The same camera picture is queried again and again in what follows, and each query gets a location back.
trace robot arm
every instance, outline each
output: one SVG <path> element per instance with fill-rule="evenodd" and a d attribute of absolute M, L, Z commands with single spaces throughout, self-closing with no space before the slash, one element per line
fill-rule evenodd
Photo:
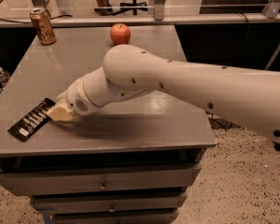
<path fill-rule="evenodd" d="M 48 115 L 89 115 L 154 90 L 280 143 L 280 72 L 169 61 L 132 45 L 112 48 L 103 67 L 75 81 Z"/>

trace office chair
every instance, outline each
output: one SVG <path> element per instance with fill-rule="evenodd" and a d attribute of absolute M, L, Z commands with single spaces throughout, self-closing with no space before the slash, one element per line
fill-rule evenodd
<path fill-rule="evenodd" d="M 132 3 L 120 3 L 120 10 L 117 12 L 114 12 L 113 16 L 116 16 L 120 13 L 130 11 L 130 10 L 133 11 L 134 15 L 137 15 L 137 10 L 148 11 L 147 2 L 137 3 L 137 0 L 133 0 Z"/>

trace soda can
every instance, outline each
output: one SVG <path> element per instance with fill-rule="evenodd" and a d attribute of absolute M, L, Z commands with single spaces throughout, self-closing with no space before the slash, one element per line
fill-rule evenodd
<path fill-rule="evenodd" d="M 34 8 L 30 12 L 30 19 L 42 45 L 49 45 L 57 40 L 48 13 L 44 8 Z"/>

